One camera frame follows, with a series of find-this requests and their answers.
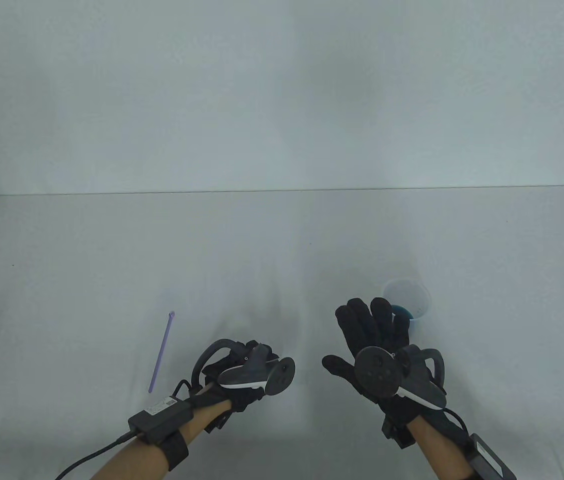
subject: finger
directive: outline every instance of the finger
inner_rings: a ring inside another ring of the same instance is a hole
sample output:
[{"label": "finger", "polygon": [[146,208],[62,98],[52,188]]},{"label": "finger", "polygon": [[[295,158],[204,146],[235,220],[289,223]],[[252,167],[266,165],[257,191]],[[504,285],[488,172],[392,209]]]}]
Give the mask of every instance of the finger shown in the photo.
[{"label": "finger", "polygon": [[322,359],[322,366],[328,370],[328,373],[336,377],[343,378],[353,386],[361,395],[364,395],[364,389],[355,377],[355,368],[345,359],[336,355],[327,355]]},{"label": "finger", "polygon": [[366,335],[362,326],[357,321],[357,315],[350,309],[347,305],[340,306],[335,310],[335,316],[337,318],[337,324],[339,328],[342,329],[344,338],[346,339],[346,345],[348,345],[348,350],[355,357],[359,350],[368,346],[366,341]]},{"label": "finger", "polygon": [[373,320],[368,306],[362,301],[361,298],[352,298],[347,302],[348,307],[355,312],[357,321],[362,326],[366,334],[366,345],[379,345],[380,343],[380,330],[377,328],[377,323]]},{"label": "finger", "polygon": [[371,312],[380,331],[380,336],[386,341],[395,333],[393,325],[393,307],[385,298],[373,298]]},{"label": "finger", "polygon": [[408,329],[410,327],[410,318],[403,313],[398,313],[393,318],[394,339],[398,348],[405,347],[410,343],[408,340]]}]

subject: label sticker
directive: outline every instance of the label sticker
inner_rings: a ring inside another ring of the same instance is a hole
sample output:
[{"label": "label sticker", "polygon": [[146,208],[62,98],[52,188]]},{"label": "label sticker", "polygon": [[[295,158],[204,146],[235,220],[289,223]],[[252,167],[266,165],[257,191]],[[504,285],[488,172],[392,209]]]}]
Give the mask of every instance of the label sticker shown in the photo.
[{"label": "label sticker", "polygon": [[486,449],[483,448],[483,446],[481,446],[478,441],[475,442],[475,446],[477,447],[480,455],[484,457],[484,460],[490,463],[490,466],[492,466],[495,469],[495,471],[499,473],[499,476],[501,478],[504,478],[504,472],[502,471],[502,467],[499,465],[498,462],[495,461],[493,457],[491,457],[490,453],[488,453]]},{"label": "label sticker", "polygon": [[177,400],[175,400],[175,398],[173,398],[173,397],[166,397],[161,402],[156,403],[152,407],[146,408],[144,411],[147,414],[153,416],[153,415],[160,413],[162,410],[167,409],[168,407],[173,405],[176,401]]}]

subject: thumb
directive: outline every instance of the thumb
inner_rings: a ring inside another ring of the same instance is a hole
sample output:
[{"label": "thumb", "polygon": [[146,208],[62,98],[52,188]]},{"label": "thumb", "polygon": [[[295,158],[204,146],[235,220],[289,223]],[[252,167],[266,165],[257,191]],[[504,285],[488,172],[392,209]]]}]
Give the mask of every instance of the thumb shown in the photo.
[{"label": "thumb", "polygon": [[377,403],[376,400],[373,400],[373,398],[370,398],[368,394],[364,392],[364,389],[360,385],[359,381],[357,381],[357,377],[355,377],[354,366],[345,361],[345,359],[336,355],[327,355],[322,359],[322,366],[328,370],[328,373],[331,375],[335,375],[336,377],[341,377],[346,380],[355,390],[357,390],[357,393],[365,396],[372,402]]}]

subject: wrist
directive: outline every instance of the wrist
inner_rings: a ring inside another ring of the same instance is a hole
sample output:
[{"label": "wrist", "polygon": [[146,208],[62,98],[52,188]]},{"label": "wrist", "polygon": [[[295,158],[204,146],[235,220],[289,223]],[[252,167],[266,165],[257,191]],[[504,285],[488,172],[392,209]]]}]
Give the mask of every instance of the wrist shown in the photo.
[{"label": "wrist", "polygon": [[186,445],[189,445],[195,437],[221,414],[231,409],[231,401],[225,400],[215,405],[205,406],[193,410],[193,419],[179,428],[184,437]]}]

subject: clear plastic cup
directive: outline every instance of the clear plastic cup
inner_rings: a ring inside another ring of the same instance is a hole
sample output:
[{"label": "clear plastic cup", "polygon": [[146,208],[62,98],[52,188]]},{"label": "clear plastic cup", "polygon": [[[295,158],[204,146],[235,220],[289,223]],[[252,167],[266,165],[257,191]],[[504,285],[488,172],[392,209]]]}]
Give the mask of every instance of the clear plastic cup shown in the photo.
[{"label": "clear plastic cup", "polygon": [[423,317],[431,306],[431,294],[422,282],[414,278],[396,278],[389,281],[382,291],[394,310],[404,309],[412,320]]}]

